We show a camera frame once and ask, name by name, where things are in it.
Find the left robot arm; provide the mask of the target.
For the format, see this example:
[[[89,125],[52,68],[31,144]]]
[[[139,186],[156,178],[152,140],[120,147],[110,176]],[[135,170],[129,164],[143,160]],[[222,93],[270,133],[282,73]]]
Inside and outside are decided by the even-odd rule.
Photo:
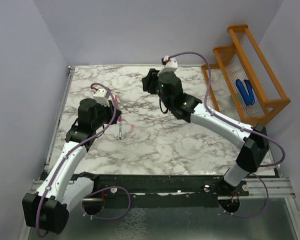
[[[95,139],[116,124],[121,114],[115,98],[85,98],[79,102],[77,118],[66,133],[57,162],[35,193],[26,193],[22,199],[28,227],[55,234],[64,230],[71,212],[70,203],[64,201],[69,181]]]

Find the white multicolour pen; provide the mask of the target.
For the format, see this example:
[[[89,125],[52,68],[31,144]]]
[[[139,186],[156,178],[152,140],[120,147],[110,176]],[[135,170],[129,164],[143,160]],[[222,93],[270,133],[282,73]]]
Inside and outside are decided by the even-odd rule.
[[[122,134],[123,134],[123,132],[122,132],[122,122],[121,121],[118,122],[118,126],[119,126],[119,139],[121,140],[122,139]]]

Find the pink marker pen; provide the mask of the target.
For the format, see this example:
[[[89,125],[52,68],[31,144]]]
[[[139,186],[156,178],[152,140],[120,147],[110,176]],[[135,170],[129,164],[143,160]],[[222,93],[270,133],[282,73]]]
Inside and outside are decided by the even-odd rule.
[[[116,108],[119,109],[119,101],[117,95],[115,95],[115,103],[116,103]]]

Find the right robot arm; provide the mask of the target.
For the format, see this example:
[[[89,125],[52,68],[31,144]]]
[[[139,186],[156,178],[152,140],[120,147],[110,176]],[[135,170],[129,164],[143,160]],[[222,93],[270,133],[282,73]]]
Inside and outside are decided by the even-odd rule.
[[[230,196],[239,183],[250,173],[255,173],[269,150],[267,131],[263,125],[251,126],[227,117],[192,95],[183,91],[181,79],[172,71],[161,73],[151,68],[142,78],[142,89],[159,97],[159,104],[178,120],[204,127],[225,138],[240,152],[235,164],[224,174],[219,189]]]

